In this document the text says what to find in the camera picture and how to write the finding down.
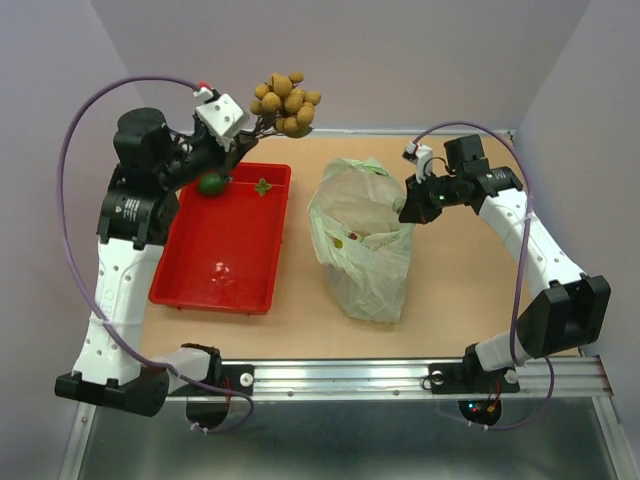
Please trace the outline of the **fake longan bunch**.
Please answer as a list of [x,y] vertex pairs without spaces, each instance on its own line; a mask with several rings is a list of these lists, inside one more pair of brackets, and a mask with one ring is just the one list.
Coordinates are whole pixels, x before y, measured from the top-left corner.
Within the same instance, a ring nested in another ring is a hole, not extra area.
[[313,131],[316,110],[322,94],[302,86],[302,71],[288,75],[272,73],[266,82],[254,88],[249,110],[256,117],[253,137],[264,139],[284,136],[301,139]]

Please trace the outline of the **pale green plastic bag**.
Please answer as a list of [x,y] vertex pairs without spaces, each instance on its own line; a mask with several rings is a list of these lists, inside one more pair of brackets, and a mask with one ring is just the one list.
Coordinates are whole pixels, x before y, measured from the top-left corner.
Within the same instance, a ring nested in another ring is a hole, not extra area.
[[334,299],[353,319],[400,321],[414,230],[398,220],[405,200],[377,160],[336,158],[308,204],[317,261]]

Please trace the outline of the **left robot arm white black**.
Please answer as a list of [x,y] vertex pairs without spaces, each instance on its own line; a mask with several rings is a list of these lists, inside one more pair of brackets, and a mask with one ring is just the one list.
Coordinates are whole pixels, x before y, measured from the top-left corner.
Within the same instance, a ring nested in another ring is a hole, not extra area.
[[237,106],[201,105],[183,136],[156,108],[123,114],[113,137],[118,163],[102,200],[98,278],[93,293],[77,283],[91,314],[70,372],[58,376],[60,398],[151,417],[176,390],[235,397],[222,384],[214,347],[187,343],[148,359],[138,353],[147,296],[179,209],[177,191],[214,171],[228,175],[257,143]]

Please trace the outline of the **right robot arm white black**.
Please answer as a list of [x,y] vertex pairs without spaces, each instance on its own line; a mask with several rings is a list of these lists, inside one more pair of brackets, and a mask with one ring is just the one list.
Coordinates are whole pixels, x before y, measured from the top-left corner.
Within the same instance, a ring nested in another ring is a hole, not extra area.
[[468,346],[459,361],[432,365],[429,388],[440,395],[516,392],[517,365],[598,339],[611,287],[563,252],[532,210],[516,173],[490,166],[479,136],[448,141],[445,153],[446,172],[438,176],[431,148],[416,141],[405,147],[403,156],[415,172],[405,181],[400,221],[426,225],[447,207],[472,208],[517,261],[517,283],[529,286],[532,301],[515,312],[506,332]]

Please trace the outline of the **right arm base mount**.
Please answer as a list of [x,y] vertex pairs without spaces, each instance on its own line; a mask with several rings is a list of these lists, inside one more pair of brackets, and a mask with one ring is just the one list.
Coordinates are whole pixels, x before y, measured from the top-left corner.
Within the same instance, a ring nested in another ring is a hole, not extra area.
[[457,396],[459,399],[482,399],[490,394],[515,394],[520,392],[518,381],[509,383],[506,369],[486,372],[482,369],[470,372],[461,362],[438,362],[428,367],[423,388],[439,396]]

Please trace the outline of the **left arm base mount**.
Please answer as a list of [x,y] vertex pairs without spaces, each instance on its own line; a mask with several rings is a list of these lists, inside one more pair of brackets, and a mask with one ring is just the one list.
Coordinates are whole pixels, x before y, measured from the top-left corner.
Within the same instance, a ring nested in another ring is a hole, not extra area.
[[[212,379],[212,385],[218,389],[232,390],[253,395],[256,366],[251,363],[223,362],[220,374]],[[186,384],[170,394],[170,397],[210,397],[218,396],[218,393],[203,389],[191,384]]]

